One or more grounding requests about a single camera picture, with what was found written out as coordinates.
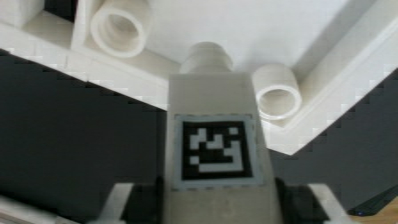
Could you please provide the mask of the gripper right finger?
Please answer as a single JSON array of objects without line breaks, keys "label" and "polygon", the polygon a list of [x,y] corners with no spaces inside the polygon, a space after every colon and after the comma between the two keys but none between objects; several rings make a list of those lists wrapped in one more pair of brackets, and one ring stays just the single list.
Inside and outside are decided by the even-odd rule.
[{"label": "gripper right finger", "polygon": [[283,224],[359,224],[325,184],[288,185],[276,179]]}]

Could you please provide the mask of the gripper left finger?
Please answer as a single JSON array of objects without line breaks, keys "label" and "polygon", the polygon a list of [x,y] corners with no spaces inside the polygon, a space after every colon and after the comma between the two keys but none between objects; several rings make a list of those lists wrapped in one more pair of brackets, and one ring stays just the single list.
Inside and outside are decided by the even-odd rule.
[{"label": "gripper left finger", "polygon": [[87,224],[160,224],[160,199],[157,185],[118,183],[98,218]]}]

